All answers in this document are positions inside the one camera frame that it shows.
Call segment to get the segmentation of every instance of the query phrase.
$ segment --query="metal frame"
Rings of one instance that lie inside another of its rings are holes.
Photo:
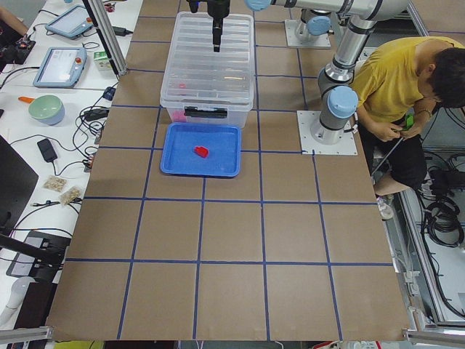
[[[50,340],[53,328],[50,326],[36,329],[9,329],[0,331],[0,344],[30,342],[33,340]]]

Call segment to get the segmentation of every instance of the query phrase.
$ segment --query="white desk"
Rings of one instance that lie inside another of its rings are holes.
[[[54,126],[47,126],[33,120],[28,114],[29,104],[20,102],[17,97],[25,95],[29,97],[39,97],[45,94],[57,95],[65,106],[65,118]],[[63,146],[72,149],[73,143],[71,138],[76,130],[75,119],[79,111],[87,106],[91,106],[97,101],[102,94],[98,90],[74,90],[74,89],[38,89],[35,87],[20,87],[15,85],[5,85],[0,91],[0,105],[5,110],[4,115],[0,118],[0,135],[9,143],[25,138],[31,135],[44,135],[58,139]],[[98,105],[110,106],[110,102],[101,100]],[[46,163],[37,147],[37,142],[43,137],[33,137],[28,140],[23,140],[13,145],[13,148],[28,162],[28,164],[39,175],[39,181],[36,189],[31,196],[29,204],[33,202],[44,203],[46,200],[58,201],[61,193],[53,190],[42,188],[49,175],[53,175],[53,167]],[[82,132],[78,132],[76,136],[76,144],[80,145],[85,140]],[[60,171],[66,164],[74,161],[80,161],[83,156],[78,151],[64,151],[55,141],[52,141],[58,159],[55,160],[57,171]],[[86,143],[81,147],[82,150],[86,146],[94,145],[94,137],[90,135]],[[76,164],[68,167],[60,176],[68,181],[68,184],[63,189],[67,191],[73,186],[85,190],[89,173],[84,172],[84,165]],[[36,207],[27,206],[22,217],[33,211]],[[28,217],[19,228],[60,228],[70,233],[73,232],[78,215],[69,206],[56,205],[43,209]],[[44,230],[45,233],[51,233],[58,236],[68,237],[67,234]],[[27,236],[27,231],[18,231],[15,233],[15,238],[23,241]],[[16,252],[11,252],[6,249],[0,251],[0,257],[11,260],[16,255]],[[16,278],[6,276],[5,272],[9,267],[10,262],[0,260],[0,309],[3,309],[9,298],[9,293],[12,283]],[[11,329],[15,324],[17,313],[10,321],[0,329]]]
[[[76,4],[82,4],[82,1],[75,0],[71,4],[66,4],[63,0],[48,0],[43,9],[56,14],[62,14]],[[142,0],[117,2],[115,12],[108,13],[108,17],[112,25],[134,31],[141,6]],[[99,71],[92,62],[93,52],[104,50],[99,36],[95,34],[90,37],[80,37],[76,40],[70,40],[58,35],[48,36],[44,25],[38,24],[48,23],[53,20],[53,18],[53,15],[46,12],[40,12],[38,14],[29,30],[29,33],[32,33],[32,28],[37,25],[36,32],[31,37],[36,41],[36,45],[31,54],[24,65],[8,65],[4,69],[4,72],[26,66],[40,66],[49,47],[81,47],[83,43],[89,41],[95,41],[99,43],[100,46],[97,49],[88,49],[86,67],[79,82],[73,89],[39,89],[33,87],[32,82],[36,76],[37,70],[21,71],[9,78],[2,90],[0,90],[0,108],[5,110],[4,115],[0,118],[0,135],[9,143],[31,135],[43,135],[58,139],[61,144],[68,149],[74,148],[71,138],[76,131],[75,119],[79,112],[85,107],[94,105],[97,99],[102,95],[102,90],[117,82],[113,71]],[[91,29],[86,35],[94,32],[95,29]],[[118,43],[120,44],[124,56],[126,56],[128,52],[130,41],[130,35],[118,37]],[[3,81],[5,76],[6,74],[2,74],[0,76],[0,81]],[[41,95],[56,95],[63,101],[65,106],[65,118],[59,124],[47,126],[33,120],[28,114],[29,105],[17,99],[19,96],[39,97]],[[109,107],[110,104],[110,102],[103,99],[98,103],[98,105],[106,107]],[[46,163],[41,157],[36,144],[41,139],[43,139],[43,137],[33,137],[13,145],[13,148],[39,175],[38,184],[28,204],[33,202],[44,203],[46,200],[58,201],[61,194],[42,187],[48,176],[53,175],[54,171],[52,165]],[[82,144],[85,139],[85,136],[79,131],[76,136],[76,144]],[[84,159],[78,151],[64,151],[53,140],[52,144],[58,155],[58,159],[55,161],[58,172],[67,164]],[[89,139],[81,147],[81,150],[84,150],[85,147],[90,145],[94,145],[94,137],[89,134]],[[82,189],[84,192],[89,180],[89,173],[84,172],[84,165],[75,164],[68,167],[60,177],[68,181],[63,192],[73,186]],[[34,209],[36,209],[36,207],[27,206],[22,217]],[[78,215],[76,212],[69,206],[56,205],[32,214],[19,228],[59,228],[72,233],[77,217]],[[59,231],[46,230],[45,232],[68,237],[67,234]],[[17,240],[24,241],[27,234],[27,231],[18,231],[15,233],[14,237]],[[0,257],[8,260],[13,259],[15,255],[16,252],[11,252],[6,249],[0,251]],[[11,285],[16,280],[14,277],[5,275],[9,265],[10,262],[0,260],[0,310],[2,310],[7,303]],[[59,278],[60,272],[55,277],[54,282],[57,282]],[[12,329],[15,325],[18,313],[19,311],[13,315],[7,324],[0,327],[0,329]],[[6,345],[0,345],[0,349],[6,347]]]
[[[48,0],[44,8],[47,11],[56,13],[58,15],[65,12],[67,9],[75,6],[76,4],[82,4],[82,1],[75,0],[71,4],[66,4],[63,0]],[[137,15],[142,6],[142,0],[127,0],[117,2],[115,12],[108,12],[111,24],[114,26],[126,28],[129,31],[134,31]],[[82,47],[82,44],[88,42],[96,42],[99,47],[96,49],[87,50],[87,62],[84,67],[84,71],[75,85],[75,89],[105,89],[108,86],[112,86],[117,82],[115,74],[112,70],[99,71],[97,66],[93,62],[94,52],[104,51],[99,36],[96,34],[95,28],[87,31],[86,36],[95,33],[89,37],[80,36],[76,40],[67,39],[60,35],[47,35],[47,30],[44,25],[40,23],[49,23],[55,18],[55,16],[47,13],[40,12],[37,18],[34,20],[28,33],[33,32],[33,27],[36,26],[36,32],[31,36],[31,39],[36,41],[35,47],[32,49],[28,58],[23,65],[7,65],[4,72],[11,71],[23,67],[38,67],[44,60],[45,54],[49,47]],[[117,36],[118,43],[124,56],[126,56],[129,45],[131,42],[131,35],[128,36]],[[36,69],[30,69],[26,71],[18,72],[12,75],[6,84],[14,84],[18,86],[32,86],[33,80],[37,74]],[[0,81],[3,81],[6,74],[0,76]]]

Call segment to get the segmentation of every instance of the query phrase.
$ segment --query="blue tape grid line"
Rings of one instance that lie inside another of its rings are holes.
[[[178,11],[181,6],[181,0],[178,1]],[[292,18],[292,13],[291,10],[289,9],[289,14],[290,17]],[[153,18],[161,18],[161,19],[170,19],[174,17],[159,17],[159,16],[140,16],[140,17],[153,17]],[[283,23],[281,22],[273,22],[273,21],[254,21],[254,33],[256,34],[256,23]],[[141,43],[169,43],[169,41],[134,41],[134,42],[141,42]],[[256,72],[258,72],[258,66],[257,66],[257,47],[271,47],[271,46],[266,46],[266,45],[254,45],[254,54],[255,54],[255,69]],[[318,195],[318,200],[317,201],[265,201],[264,200],[264,194],[263,194],[263,172],[262,172],[262,154],[263,153],[301,153],[301,152],[292,152],[292,151],[263,151],[261,148],[261,138],[260,138],[260,112],[261,111],[277,111],[277,112],[295,112],[294,110],[265,110],[265,109],[260,109],[259,107],[259,77],[286,77],[286,78],[295,78],[295,79],[300,79],[301,85],[302,85],[302,96],[304,98],[304,106],[307,108],[307,101],[305,98],[305,88],[304,88],[304,80],[305,79],[316,79],[316,76],[304,76],[302,72],[302,62],[301,62],[301,57],[300,57],[300,52],[298,49],[296,49],[297,52],[297,57],[298,57],[298,62],[299,62],[299,72],[300,76],[288,76],[288,75],[258,75],[257,73],[255,74],[255,84],[256,84],[256,105],[257,105],[257,127],[258,127],[258,150],[257,151],[252,151],[252,150],[247,150],[243,152],[247,153],[258,153],[259,155],[259,186],[260,186],[260,199],[259,200],[218,200],[218,199],[212,199],[208,200],[205,198],[205,192],[206,192],[206,178],[203,178],[203,187],[202,187],[202,198],[200,199],[170,199],[170,198],[147,198],[146,193],[147,193],[147,187],[150,179],[150,168],[153,160],[153,153],[154,151],[162,151],[163,148],[155,148],[155,139],[156,139],[156,134],[157,134],[157,128],[158,128],[158,123],[160,121],[160,115],[161,115],[161,110],[163,107],[160,105],[113,105],[114,108],[152,108],[152,109],[158,109],[158,116],[157,116],[157,123],[156,123],[156,128],[155,128],[155,134],[153,136],[153,143],[152,147],[140,147],[140,148],[134,148],[134,147],[110,147],[110,146],[102,146],[101,148],[107,148],[107,149],[134,149],[134,150],[144,150],[144,151],[150,151],[150,160],[149,160],[149,166],[147,169],[147,176],[146,176],[146,181],[145,181],[145,187],[143,190],[143,196],[142,198],[131,198],[131,197],[104,197],[104,196],[86,196],[85,199],[111,199],[111,200],[138,200],[141,201],[140,205],[140,211],[139,211],[139,217],[138,217],[138,222],[137,222],[137,230],[136,234],[134,237],[134,244],[133,244],[133,249],[132,249],[132,255],[131,258],[103,258],[103,259],[93,259],[93,258],[66,258],[67,262],[125,262],[129,263],[129,272],[128,272],[128,277],[126,281],[126,290],[125,290],[125,295],[124,295],[124,302],[122,305],[121,309],[121,317],[120,317],[120,323],[118,327],[118,336],[117,338],[121,338],[121,333],[123,330],[123,325],[124,325],[124,316],[126,312],[126,304],[129,296],[129,288],[131,284],[131,278],[132,278],[132,270],[134,267],[134,264],[137,263],[171,263],[171,264],[193,264],[196,265],[196,274],[195,274],[195,305],[194,305],[194,319],[193,319],[193,339],[197,337],[197,322],[198,322],[198,295],[199,295],[199,281],[200,281],[200,272],[201,272],[201,265],[262,265],[263,266],[263,279],[264,279],[264,316],[265,316],[265,324],[266,324],[266,333],[267,333],[267,340],[271,340],[271,335],[270,335],[270,317],[269,317],[269,308],[268,308],[268,294],[267,294],[267,266],[268,265],[310,265],[310,266],[326,266],[328,268],[328,273],[329,273],[329,279],[331,283],[331,294],[333,298],[333,306],[334,306],[334,312],[335,312],[335,317],[336,317],[336,324],[337,324],[337,329],[339,333],[339,339],[342,340],[343,334],[342,334],[342,329],[341,329],[341,322],[339,318],[339,311],[337,307],[337,300],[336,300],[336,291],[335,291],[335,286],[334,286],[334,281],[333,281],[333,274],[332,274],[332,267],[333,266],[340,266],[340,267],[347,267],[347,266],[360,266],[360,267],[392,267],[392,263],[385,263],[385,262],[331,262],[330,254],[329,254],[329,249],[328,249],[328,241],[327,241],[327,236],[326,236],[326,226],[325,226],[325,220],[324,220],[324,214],[323,214],[323,206],[324,205],[334,205],[334,204],[340,204],[340,205],[376,205],[376,203],[373,202],[335,202],[335,201],[329,201],[329,202],[322,202],[321,197],[320,197],[320,187],[319,187],[319,181],[318,181],[318,173],[316,170],[316,162],[315,162],[315,154],[312,154],[312,163],[314,166],[315,170],[315,183],[316,183],[316,188],[317,188],[317,195]],[[133,71],[142,71],[142,72],[152,72],[152,73],[163,73],[163,71],[152,71],[152,70],[146,70],[146,69],[131,69]],[[196,260],[147,260],[147,259],[136,259],[135,258],[135,253],[136,253],[136,248],[137,248],[137,238],[138,234],[140,231],[140,225],[142,222],[142,215],[143,215],[143,209],[146,201],[195,201],[195,202],[201,202],[201,217],[200,217],[200,227],[199,227],[199,238],[198,238],[198,253],[197,253],[197,259]],[[202,247],[202,232],[203,232],[203,214],[204,214],[204,206],[206,202],[230,202],[230,203],[258,203],[260,204],[261,207],[261,222],[262,222],[262,261],[223,261],[223,260],[202,260],[201,259],[201,247]],[[322,225],[322,231],[323,231],[323,239],[324,239],[324,244],[325,244],[325,253],[326,253],[326,262],[294,262],[294,261],[267,261],[266,258],[266,241],[265,241],[265,228],[264,228],[264,205],[265,204],[313,204],[313,205],[318,205],[320,209],[320,220],[321,220],[321,225]]]
[[[392,267],[390,262],[294,262],[294,261],[256,261],[256,260],[150,260],[140,258],[75,258],[68,257],[66,262],[91,263],[133,263],[133,264],[210,264],[210,265],[310,265],[327,267]]]
[[[201,216],[200,216],[200,227],[198,229],[198,250],[197,250],[197,268],[195,271],[195,296],[194,296],[194,320],[193,320],[193,330],[192,338],[197,338],[197,314],[198,314],[198,282],[200,279],[201,273],[201,251],[202,251],[202,232],[203,232],[203,214],[205,212],[205,188],[206,188],[206,179],[203,179],[202,183],[202,203],[201,203]]]
[[[325,225],[325,217],[324,217],[324,214],[323,214],[323,205],[321,204],[320,182],[318,180],[318,172],[317,172],[317,164],[316,164],[316,159],[315,159],[315,152],[312,155],[312,163],[313,163],[313,168],[315,170],[315,183],[316,183],[316,187],[317,187],[318,206],[320,207],[321,229],[323,230],[323,240],[324,240],[324,243],[325,243],[326,259],[328,260],[329,282],[331,284],[331,294],[333,296],[334,314],[336,316],[336,325],[337,325],[339,340],[342,340],[343,337],[342,337],[341,320],[339,318],[339,310],[337,308],[336,290],[334,288],[333,271],[331,269],[331,258],[330,258],[330,254],[329,254],[329,248],[328,248],[328,238],[326,236],[326,225]]]
[[[256,22],[255,12],[254,17],[254,38],[256,41]],[[260,99],[259,99],[259,76],[258,76],[258,54],[256,52],[256,45],[254,45],[254,63],[255,63],[255,98],[256,98],[256,126],[257,126],[257,143],[259,152],[259,187],[260,187],[260,222],[262,224],[261,235],[262,235],[262,256],[263,256],[263,297],[264,297],[264,320],[265,330],[267,334],[267,340],[270,340],[270,312],[268,306],[268,282],[267,282],[267,250],[266,241],[264,235],[264,207],[263,207],[263,169],[262,169],[262,139],[261,139],[261,125],[260,125]]]
[[[161,109],[158,109],[157,122],[156,122],[157,125],[158,125],[158,121],[160,120],[160,113],[161,113]],[[154,130],[154,133],[153,133],[152,148],[155,147],[155,139],[156,139],[156,135],[157,135],[157,127],[158,126],[155,127],[155,130]],[[153,151],[154,150],[151,150],[151,152],[150,152],[150,158],[149,158],[149,163],[148,163],[148,168],[147,168],[147,175],[145,177],[144,192],[143,192],[142,200],[141,200],[141,203],[140,203],[139,217],[137,219],[136,233],[135,233],[134,242],[133,242],[133,245],[132,245],[131,260],[134,260],[134,257],[136,255],[137,238],[139,237],[140,225],[141,225],[141,222],[142,222],[142,214],[144,212],[144,205],[145,205],[144,197],[145,197],[145,194],[147,193],[147,187],[148,187],[148,183],[149,183],[149,179],[150,179],[150,169],[152,167]],[[118,334],[116,336],[116,338],[118,340],[121,339],[121,332],[123,331],[124,316],[125,316],[125,312],[126,312],[126,304],[127,304],[128,295],[129,295],[129,287],[131,285],[131,277],[132,277],[132,268],[133,268],[133,266],[134,266],[134,263],[129,262],[128,278],[126,280],[126,289],[124,291],[123,305],[121,306],[121,315],[120,315],[120,321],[119,321],[119,326],[118,326]]]

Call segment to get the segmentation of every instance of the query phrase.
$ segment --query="monitor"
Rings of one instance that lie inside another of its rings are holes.
[[[0,136],[0,233],[8,236],[20,219],[39,176]]]
[[[86,8],[82,5],[75,5],[52,22],[46,24],[45,28],[66,38],[76,39],[92,26],[93,23]]]

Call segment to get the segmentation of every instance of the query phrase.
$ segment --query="yellow t-shirt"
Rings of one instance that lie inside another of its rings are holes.
[[[444,36],[420,36],[389,41],[376,49],[355,75],[350,86],[375,121],[401,119],[413,104],[423,98],[413,69],[416,45],[439,39],[454,47],[464,46]]]

